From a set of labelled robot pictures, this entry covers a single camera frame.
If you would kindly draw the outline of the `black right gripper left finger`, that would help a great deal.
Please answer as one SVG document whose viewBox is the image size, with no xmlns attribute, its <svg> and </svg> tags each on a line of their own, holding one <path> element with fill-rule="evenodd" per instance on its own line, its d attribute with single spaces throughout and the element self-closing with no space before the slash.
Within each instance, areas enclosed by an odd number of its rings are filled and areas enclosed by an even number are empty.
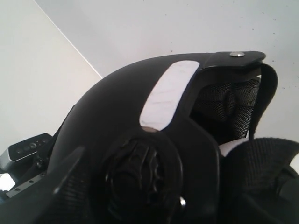
<svg viewBox="0 0 299 224">
<path fill-rule="evenodd" d="M 85 156 L 85 148 L 77 147 L 54 169 L 48 172 L 52 193 L 57 194 Z"/>
</svg>

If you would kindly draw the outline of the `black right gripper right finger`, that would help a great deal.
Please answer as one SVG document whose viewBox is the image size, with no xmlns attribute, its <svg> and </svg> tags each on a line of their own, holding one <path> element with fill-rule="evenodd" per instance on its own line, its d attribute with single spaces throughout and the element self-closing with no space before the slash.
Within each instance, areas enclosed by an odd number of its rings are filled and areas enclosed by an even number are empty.
<svg viewBox="0 0 299 224">
<path fill-rule="evenodd" d="M 299 174 L 291 167 L 283 167 L 276 178 L 277 195 L 286 202 L 283 207 L 285 224 L 299 223 Z"/>
</svg>

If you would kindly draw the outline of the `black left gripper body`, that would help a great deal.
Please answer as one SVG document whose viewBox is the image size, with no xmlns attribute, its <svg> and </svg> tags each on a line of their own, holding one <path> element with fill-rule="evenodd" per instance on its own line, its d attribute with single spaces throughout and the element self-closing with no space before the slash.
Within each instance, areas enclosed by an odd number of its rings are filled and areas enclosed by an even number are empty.
<svg viewBox="0 0 299 224">
<path fill-rule="evenodd" d="M 8 149 L 0 156 L 0 170 L 9 174 L 14 184 L 9 190 L 0 191 L 0 202 L 19 194 L 42 180 L 47 173 L 50 150 L 42 149 L 23 159 L 12 161 Z"/>
</svg>

